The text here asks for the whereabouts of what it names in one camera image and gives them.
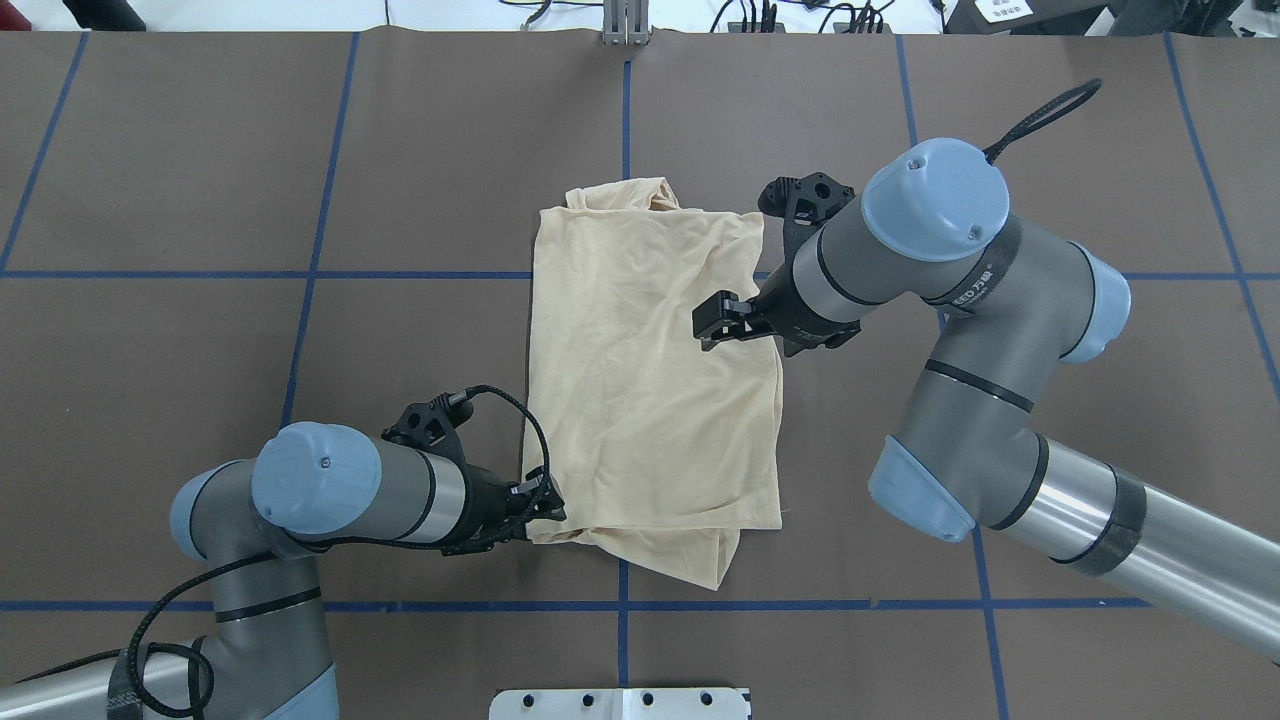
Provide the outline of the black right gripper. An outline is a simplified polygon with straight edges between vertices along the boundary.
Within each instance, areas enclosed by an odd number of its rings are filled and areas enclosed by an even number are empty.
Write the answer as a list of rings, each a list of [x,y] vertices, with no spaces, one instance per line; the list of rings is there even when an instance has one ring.
[[[783,340],[783,355],[792,357],[809,348],[838,348],[860,332],[860,320],[833,322],[809,307],[791,270],[772,272],[754,299],[721,290],[692,310],[692,337],[703,352],[731,340],[774,334]]]

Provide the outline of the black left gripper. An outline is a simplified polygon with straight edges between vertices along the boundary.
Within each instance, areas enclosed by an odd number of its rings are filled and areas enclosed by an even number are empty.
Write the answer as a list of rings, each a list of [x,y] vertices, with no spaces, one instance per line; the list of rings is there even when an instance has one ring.
[[[445,557],[483,553],[511,541],[526,542],[531,520],[564,521],[564,500],[547,466],[530,470],[520,483],[485,468],[465,464],[440,470],[440,498],[460,505],[451,532],[440,541]]]

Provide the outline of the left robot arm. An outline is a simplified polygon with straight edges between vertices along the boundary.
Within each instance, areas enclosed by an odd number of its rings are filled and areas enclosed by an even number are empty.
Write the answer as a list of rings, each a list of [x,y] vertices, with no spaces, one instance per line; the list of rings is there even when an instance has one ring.
[[[119,650],[3,689],[5,719],[335,719],[319,556],[343,544],[476,553],[562,519],[549,448],[522,480],[471,465],[454,429],[381,437],[283,428],[255,457],[188,480],[175,542],[205,573],[168,591]]]

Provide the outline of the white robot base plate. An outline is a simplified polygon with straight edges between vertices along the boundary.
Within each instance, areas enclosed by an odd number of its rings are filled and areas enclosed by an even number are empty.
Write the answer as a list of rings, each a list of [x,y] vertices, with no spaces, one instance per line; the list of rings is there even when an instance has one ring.
[[[749,689],[649,687],[502,691],[489,719],[751,719]]]

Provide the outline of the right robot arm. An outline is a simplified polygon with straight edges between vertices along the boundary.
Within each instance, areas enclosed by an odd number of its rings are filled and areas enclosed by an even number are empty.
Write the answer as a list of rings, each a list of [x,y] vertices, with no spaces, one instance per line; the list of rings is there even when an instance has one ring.
[[[868,482],[886,512],[945,542],[1002,532],[1277,659],[1275,542],[1030,428],[1055,368],[1120,336],[1132,291],[1018,217],[980,149],[931,138],[861,193],[815,173],[780,177],[758,204],[783,220],[783,263],[755,296],[722,290],[692,310],[704,350],[768,336],[786,356],[837,348],[906,293],[945,314]]]

